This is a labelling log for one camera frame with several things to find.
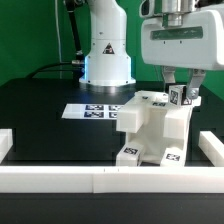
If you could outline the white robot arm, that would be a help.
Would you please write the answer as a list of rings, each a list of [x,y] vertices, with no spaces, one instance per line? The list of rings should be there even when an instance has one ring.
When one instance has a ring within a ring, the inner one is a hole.
[[[84,86],[118,90],[132,85],[131,59],[126,53],[127,15],[116,0],[64,0],[82,65],[78,76]],[[74,11],[88,5],[91,16],[91,50],[84,54]],[[208,70],[224,70],[224,0],[142,0],[139,16],[141,55],[147,64],[161,67],[166,83],[175,70],[187,68],[189,99],[198,97]]]

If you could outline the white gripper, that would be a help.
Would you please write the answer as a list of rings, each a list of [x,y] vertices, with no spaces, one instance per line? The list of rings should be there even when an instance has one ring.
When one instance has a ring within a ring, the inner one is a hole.
[[[180,27],[165,28],[160,17],[145,20],[141,54],[146,64],[163,65],[165,86],[176,82],[175,67],[192,68],[186,96],[197,99],[205,70],[224,70],[224,8],[201,8],[185,14]]]

